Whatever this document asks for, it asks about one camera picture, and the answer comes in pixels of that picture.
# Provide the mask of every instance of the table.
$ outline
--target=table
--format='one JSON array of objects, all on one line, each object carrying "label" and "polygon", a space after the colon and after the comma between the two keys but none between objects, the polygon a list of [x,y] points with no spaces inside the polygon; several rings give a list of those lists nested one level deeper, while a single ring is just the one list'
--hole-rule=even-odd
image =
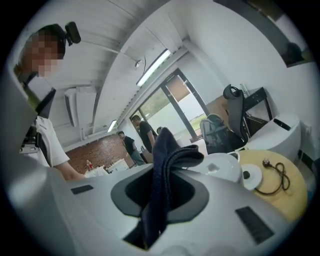
[{"label": "table", "polygon": [[97,177],[97,176],[104,176],[108,175],[107,171],[104,169],[103,166],[94,168],[92,170],[87,170],[84,174],[86,178],[91,178],[91,177]]},{"label": "table", "polygon": [[120,159],[116,162],[114,162],[111,166],[107,168],[107,172],[110,174],[112,172],[121,172],[128,170],[129,166],[127,165],[125,159]]},{"label": "table", "polygon": [[276,163],[283,163],[286,175],[290,179],[290,188],[287,191],[279,189],[273,195],[262,195],[256,191],[254,193],[277,208],[288,221],[294,222],[305,213],[307,208],[307,185],[298,168],[284,156],[268,150],[242,150],[240,154],[240,164],[254,164],[262,170],[262,182],[258,189],[263,192],[272,192],[280,184],[280,176],[276,170],[265,168],[262,165],[264,158],[269,159],[275,166]]}]

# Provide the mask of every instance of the brick wall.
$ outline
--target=brick wall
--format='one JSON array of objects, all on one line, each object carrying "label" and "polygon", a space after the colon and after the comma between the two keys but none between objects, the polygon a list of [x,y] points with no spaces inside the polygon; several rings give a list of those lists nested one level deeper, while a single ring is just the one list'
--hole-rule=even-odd
[{"label": "brick wall", "polygon": [[66,154],[70,158],[70,165],[81,174],[88,170],[87,159],[95,168],[103,165],[108,167],[120,159],[127,158],[127,151],[115,134],[70,150]]}]

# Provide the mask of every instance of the white shirt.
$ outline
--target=white shirt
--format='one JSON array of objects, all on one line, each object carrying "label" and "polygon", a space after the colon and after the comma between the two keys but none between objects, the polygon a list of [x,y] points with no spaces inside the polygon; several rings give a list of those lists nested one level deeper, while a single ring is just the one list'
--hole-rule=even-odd
[{"label": "white shirt", "polygon": [[[49,119],[38,116],[36,118],[35,127],[36,131],[42,135],[42,139],[47,151],[47,158],[51,167],[60,165],[70,160],[70,158],[64,152],[57,138],[52,122]],[[27,156],[34,158],[44,166],[49,167],[41,149],[37,153],[27,154]]]}]

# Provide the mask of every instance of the black chair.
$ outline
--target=black chair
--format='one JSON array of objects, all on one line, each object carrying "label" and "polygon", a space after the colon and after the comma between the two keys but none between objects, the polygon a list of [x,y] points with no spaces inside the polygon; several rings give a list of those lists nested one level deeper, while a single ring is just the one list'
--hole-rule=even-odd
[{"label": "black chair", "polygon": [[244,126],[244,93],[229,84],[223,90],[223,97],[227,100],[229,127],[228,140],[234,150],[243,147],[248,142],[248,135]]}]

